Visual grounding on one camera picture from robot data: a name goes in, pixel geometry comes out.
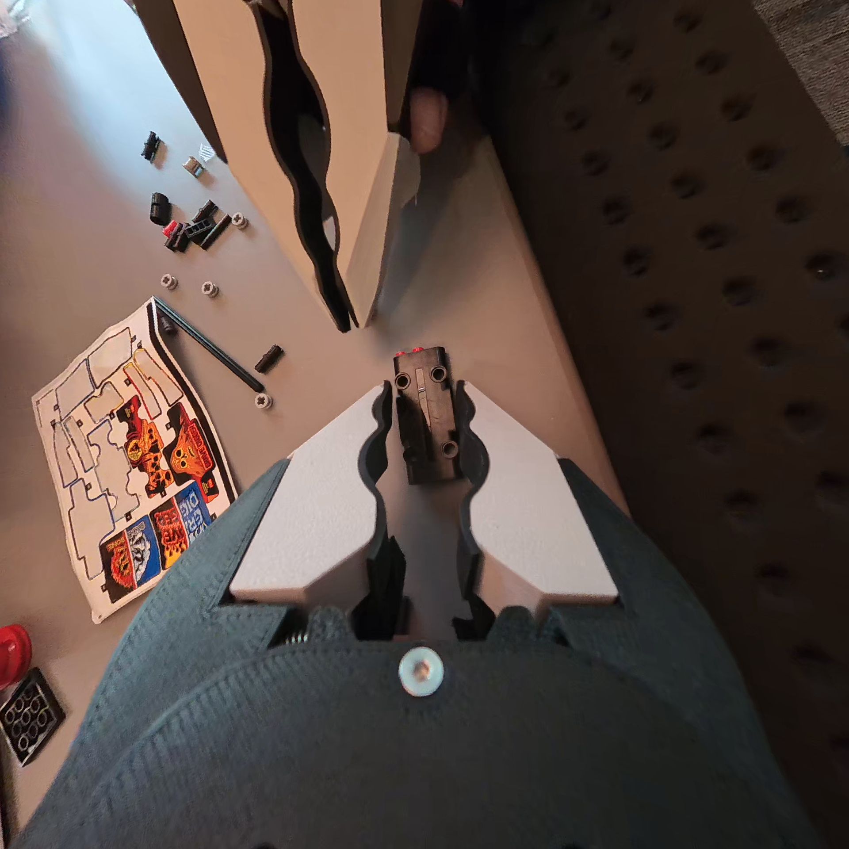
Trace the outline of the sticker sheet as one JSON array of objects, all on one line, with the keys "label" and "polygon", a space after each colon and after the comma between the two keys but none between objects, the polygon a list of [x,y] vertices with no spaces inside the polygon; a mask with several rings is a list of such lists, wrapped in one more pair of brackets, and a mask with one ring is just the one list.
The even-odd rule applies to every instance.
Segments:
[{"label": "sticker sheet", "polygon": [[238,497],[198,392],[150,298],[104,331],[32,407],[72,570],[101,623],[153,589]]}]

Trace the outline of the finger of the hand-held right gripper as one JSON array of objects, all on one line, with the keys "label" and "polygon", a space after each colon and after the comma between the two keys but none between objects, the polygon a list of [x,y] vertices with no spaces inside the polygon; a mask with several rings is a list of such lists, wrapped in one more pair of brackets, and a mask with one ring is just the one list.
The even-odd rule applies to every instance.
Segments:
[{"label": "finger of the hand-held right gripper", "polygon": [[359,326],[371,324],[420,160],[402,135],[422,2],[294,1],[296,48],[329,125],[325,188],[336,268]]},{"label": "finger of the hand-held right gripper", "polygon": [[336,329],[353,310],[324,222],[324,178],[302,149],[302,118],[324,124],[281,2],[141,1],[134,8],[205,140]]}]

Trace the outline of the red toy wheel hub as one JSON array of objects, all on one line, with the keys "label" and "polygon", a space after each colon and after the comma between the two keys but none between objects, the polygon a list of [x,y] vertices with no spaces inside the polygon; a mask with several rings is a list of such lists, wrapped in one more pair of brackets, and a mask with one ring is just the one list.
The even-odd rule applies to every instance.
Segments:
[{"label": "red toy wheel hub", "polygon": [[19,683],[31,662],[32,642],[27,630],[18,623],[1,627],[1,690]]}]

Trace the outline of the long black toy axle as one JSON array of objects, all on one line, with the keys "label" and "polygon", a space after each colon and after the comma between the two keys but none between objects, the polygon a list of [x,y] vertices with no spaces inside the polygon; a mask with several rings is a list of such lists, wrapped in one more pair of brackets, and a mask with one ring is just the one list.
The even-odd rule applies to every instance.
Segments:
[{"label": "long black toy axle", "polygon": [[153,303],[159,313],[168,318],[180,330],[184,331],[188,336],[197,342],[207,353],[211,354],[219,363],[224,365],[229,372],[240,379],[244,384],[249,386],[256,394],[264,393],[265,387],[258,378],[253,376],[244,367],[238,364],[231,356],[228,355],[216,343],[212,342],[205,334],[201,333],[196,327],[190,324],[183,316],[174,311],[162,299],[153,298]]}]

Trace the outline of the grey desk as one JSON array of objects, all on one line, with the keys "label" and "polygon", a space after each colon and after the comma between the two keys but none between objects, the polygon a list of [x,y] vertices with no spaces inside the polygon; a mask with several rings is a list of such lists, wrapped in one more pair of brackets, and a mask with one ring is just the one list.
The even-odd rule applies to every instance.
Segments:
[{"label": "grey desk", "polygon": [[[265,220],[215,159],[199,180],[182,162],[202,141],[124,2],[28,2],[2,40],[2,624],[21,623],[65,709],[44,752],[20,768],[2,739],[5,813],[16,831],[64,761],[93,690],[141,604],[91,620],[31,398],[107,328],[160,294],[242,366],[279,344],[261,378],[270,411],[183,332],[170,351],[210,412],[240,492],[393,374],[401,349],[442,345],[469,380],[618,506],[627,503],[564,335],[473,104],[456,103],[402,212],[374,322],[339,333],[294,274]],[[150,131],[154,163],[141,156]],[[153,192],[183,230],[242,213],[208,250],[164,247]],[[178,278],[175,291],[161,277]],[[205,297],[205,281],[219,287]]]}]

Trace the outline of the person's right hand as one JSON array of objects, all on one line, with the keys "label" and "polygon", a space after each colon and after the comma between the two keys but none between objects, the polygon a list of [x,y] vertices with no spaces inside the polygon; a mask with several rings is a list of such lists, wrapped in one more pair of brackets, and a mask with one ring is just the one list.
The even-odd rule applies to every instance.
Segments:
[{"label": "person's right hand", "polygon": [[439,90],[418,87],[409,99],[410,145],[418,155],[435,151],[442,140],[450,102]]}]

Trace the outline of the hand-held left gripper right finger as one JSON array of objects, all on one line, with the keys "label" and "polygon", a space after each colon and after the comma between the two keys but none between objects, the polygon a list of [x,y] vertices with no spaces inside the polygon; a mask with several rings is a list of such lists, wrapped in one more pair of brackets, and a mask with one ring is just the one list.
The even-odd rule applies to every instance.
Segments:
[{"label": "hand-held left gripper right finger", "polygon": [[542,623],[553,606],[613,604],[619,592],[559,456],[468,380],[454,394],[460,504],[458,576],[470,619],[460,639],[484,639],[509,608]]}]

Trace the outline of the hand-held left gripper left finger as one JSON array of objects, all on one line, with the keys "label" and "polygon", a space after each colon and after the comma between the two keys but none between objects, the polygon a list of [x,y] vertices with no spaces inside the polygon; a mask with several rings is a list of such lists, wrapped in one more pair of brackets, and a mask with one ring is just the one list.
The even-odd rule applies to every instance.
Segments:
[{"label": "hand-held left gripper left finger", "polygon": [[384,381],[302,443],[229,585],[239,602],[334,607],[364,640],[392,640],[406,561],[377,483],[386,472],[393,392]]}]

